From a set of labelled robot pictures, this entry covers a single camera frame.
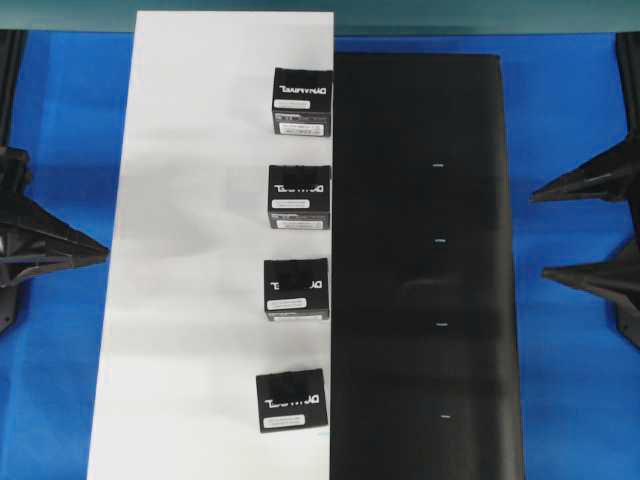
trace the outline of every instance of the black stand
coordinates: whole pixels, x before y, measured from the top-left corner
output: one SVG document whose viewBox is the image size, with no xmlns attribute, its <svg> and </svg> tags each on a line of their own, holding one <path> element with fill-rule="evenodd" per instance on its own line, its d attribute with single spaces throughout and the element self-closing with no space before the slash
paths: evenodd
<svg viewBox="0 0 640 480">
<path fill-rule="evenodd" d="M 640 348 L 640 252 L 634 240 L 609 262 L 545 268 L 542 275 L 613 302 L 618 330 Z"/>
</svg>

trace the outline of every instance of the black bracket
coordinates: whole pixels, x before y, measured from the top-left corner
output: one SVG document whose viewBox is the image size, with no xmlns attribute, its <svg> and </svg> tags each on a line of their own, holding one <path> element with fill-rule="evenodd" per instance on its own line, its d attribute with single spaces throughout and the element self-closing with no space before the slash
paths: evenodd
<svg viewBox="0 0 640 480">
<path fill-rule="evenodd" d="M 640 32 L 616 35 L 616 53 L 627 115 L 623 141 L 531 195 L 533 202 L 599 198 L 635 201 L 640 172 Z"/>
<path fill-rule="evenodd" d="M 109 249 L 23 195 L 24 150 L 0 147 L 0 333 L 15 320 L 18 285 L 43 273 L 104 262 Z"/>
<path fill-rule="evenodd" d="M 618 331 L 640 348 L 640 252 L 635 241 L 611 261 L 545 268 L 542 276 L 613 302 Z"/>
<path fill-rule="evenodd" d="M 635 241 L 625 245 L 613 260 L 545 268 L 542 275 L 613 302 L 618 330 L 640 348 L 640 32 L 617 34 L 616 55 L 627 115 L 627 136 L 537 190 L 531 200 L 599 198 L 629 203 Z"/>
<path fill-rule="evenodd" d="M 11 106 L 26 36 L 21 30 L 0 30 L 0 145 L 9 140 Z"/>
</svg>

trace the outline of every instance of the black box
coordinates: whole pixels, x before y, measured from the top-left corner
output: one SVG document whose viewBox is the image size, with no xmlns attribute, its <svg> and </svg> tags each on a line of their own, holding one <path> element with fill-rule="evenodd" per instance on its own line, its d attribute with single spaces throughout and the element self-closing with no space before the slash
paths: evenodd
<svg viewBox="0 0 640 480">
<path fill-rule="evenodd" d="M 264 311 L 271 321 L 329 318 L 328 262 L 264 261 Z"/>
<path fill-rule="evenodd" d="M 256 377 L 260 432 L 327 425 L 322 369 Z"/>
<path fill-rule="evenodd" d="M 333 72 L 276 68 L 273 128 L 285 135 L 331 135 Z"/>
<path fill-rule="evenodd" d="M 271 228 L 323 230 L 331 222 L 331 167 L 269 166 Z"/>
</svg>

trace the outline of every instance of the black spike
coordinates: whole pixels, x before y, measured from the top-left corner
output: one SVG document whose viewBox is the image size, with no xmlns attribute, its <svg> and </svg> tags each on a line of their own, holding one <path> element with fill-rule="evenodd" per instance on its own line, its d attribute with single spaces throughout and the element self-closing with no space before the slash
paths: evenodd
<svg viewBox="0 0 640 480">
<path fill-rule="evenodd" d="M 0 147 L 0 333 L 15 319 L 17 285 L 36 275 L 104 262 L 109 249 L 23 195 L 29 156 Z"/>
<path fill-rule="evenodd" d="M 640 172 L 640 32 L 617 34 L 616 54 L 627 115 L 626 138 L 535 191 L 531 201 L 599 198 L 618 202 L 628 198 Z"/>
<path fill-rule="evenodd" d="M 640 171 L 640 142 L 627 138 L 535 191 L 533 202 L 599 198 L 624 200 Z"/>
<path fill-rule="evenodd" d="M 611 261 L 545 268 L 542 276 L 613 302 L 618 330 L 640 348 L 640 253 L 635 241 Z"/>
</svg>

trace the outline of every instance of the black surface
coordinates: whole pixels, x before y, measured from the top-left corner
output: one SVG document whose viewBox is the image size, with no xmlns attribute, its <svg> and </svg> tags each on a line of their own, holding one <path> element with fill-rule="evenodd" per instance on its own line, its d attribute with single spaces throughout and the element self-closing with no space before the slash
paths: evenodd
<svg viewBox="0 0 640 480">
<path fill-rule="evenodd" d="M 9 139 L 11 106 L 26 33 L 0 30 L 0 146 Z"/>
<path fill-rule="evenodd" d="M 334 68 L 331 480 L 522 479 L 499 59 Z"/>
</svg>

